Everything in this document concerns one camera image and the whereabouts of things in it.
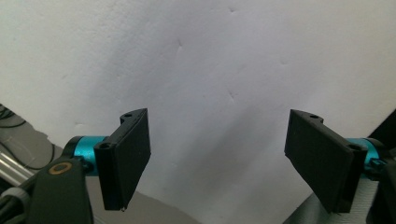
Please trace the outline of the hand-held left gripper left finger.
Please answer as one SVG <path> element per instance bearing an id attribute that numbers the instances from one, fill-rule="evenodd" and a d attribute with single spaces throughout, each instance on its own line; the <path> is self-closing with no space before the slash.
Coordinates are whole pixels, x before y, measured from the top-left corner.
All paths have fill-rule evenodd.
<path id="1" fill-rule="evenodd" d="M 146 108 L 120 117 L 120 127 L 94 146 L 106 210 L 128 207 L 151 155 Z"/>

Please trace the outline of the shiny metal bar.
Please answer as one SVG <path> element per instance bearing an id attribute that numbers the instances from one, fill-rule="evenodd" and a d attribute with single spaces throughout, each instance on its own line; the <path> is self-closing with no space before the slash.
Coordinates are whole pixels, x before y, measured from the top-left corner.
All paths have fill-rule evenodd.
<path id="1" fill-rule="evenodd" d="M 0 152 L 0 177 L 12 186 L 18 186 L 32 177 L 34 173 L 27 170 L 7 154 Z"/>

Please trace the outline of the dark object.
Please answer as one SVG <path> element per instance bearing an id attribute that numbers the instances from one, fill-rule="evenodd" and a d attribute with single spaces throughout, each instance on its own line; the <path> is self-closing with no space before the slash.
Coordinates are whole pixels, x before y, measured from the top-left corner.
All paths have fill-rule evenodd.
<path id="1" fill-rule="evenodd" d="M 369 135 L 388 148 L 396 147 L 396 109 Z"/>

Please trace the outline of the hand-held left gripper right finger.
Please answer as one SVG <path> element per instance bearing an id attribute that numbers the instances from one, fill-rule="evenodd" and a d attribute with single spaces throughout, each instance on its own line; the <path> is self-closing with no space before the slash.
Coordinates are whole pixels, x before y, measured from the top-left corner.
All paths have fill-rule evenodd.
<path id="1" fill-rule="evenodd" d="M 347 141 L 323 118 L 292 109 L 285 155 L 329 213 L 348 213 L 368 149 Z"/>

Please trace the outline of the white ribbed cloth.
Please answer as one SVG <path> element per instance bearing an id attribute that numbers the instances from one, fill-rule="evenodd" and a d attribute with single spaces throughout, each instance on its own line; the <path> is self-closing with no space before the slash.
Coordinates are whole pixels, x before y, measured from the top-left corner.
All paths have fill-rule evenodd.
<path id="1" fill-rule="evenodd" d="M 283 224 L 366 224 L 377 185 L 375 181 L 361 179 L 349 213 L 329 214 L 318 197 L 311 194 Z"/>

